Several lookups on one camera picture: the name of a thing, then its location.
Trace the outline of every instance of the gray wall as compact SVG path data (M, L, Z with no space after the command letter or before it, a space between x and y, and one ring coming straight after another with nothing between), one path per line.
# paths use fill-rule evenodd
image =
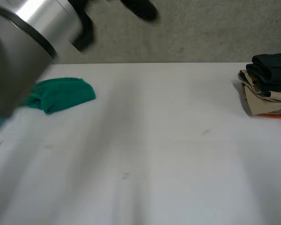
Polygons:
M281 52L281 0L153 0L161 14L147 24L119 0L95 2L97 43L72 46L60 63L247 62Z

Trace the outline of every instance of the silver metal cylinder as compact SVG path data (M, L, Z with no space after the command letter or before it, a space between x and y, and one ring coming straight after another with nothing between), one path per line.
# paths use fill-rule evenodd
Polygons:
M5 0L0 5L39 32L56 52L82 30L80 19L67 0Z

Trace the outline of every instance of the teal towel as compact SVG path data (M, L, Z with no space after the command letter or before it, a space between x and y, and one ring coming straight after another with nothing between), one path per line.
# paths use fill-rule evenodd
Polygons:
M93 88L83 79L66 77L36 83L21 105L52 114L95 98Z

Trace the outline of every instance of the folded clothing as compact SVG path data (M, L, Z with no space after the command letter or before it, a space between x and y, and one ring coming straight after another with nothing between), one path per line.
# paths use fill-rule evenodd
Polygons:
M264 83L281 84L281 53L262 54L252 58L247 65L249 73L256 75Z
M259 86L256 85L255 78L250 75L246 70L241 70L238 73L238 79L254 92L259 98L266 99L272 102L281 102L281 92L276 91L261 91Z
M93 88L83 79L66 77L36 83L21 105L52 114L95 98Z

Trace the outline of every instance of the white tabletop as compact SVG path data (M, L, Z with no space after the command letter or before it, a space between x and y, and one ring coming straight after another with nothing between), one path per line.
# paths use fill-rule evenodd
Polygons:
M97 100L0 130L0 225L281 224L281 120L243 110L244 68L54 66Z

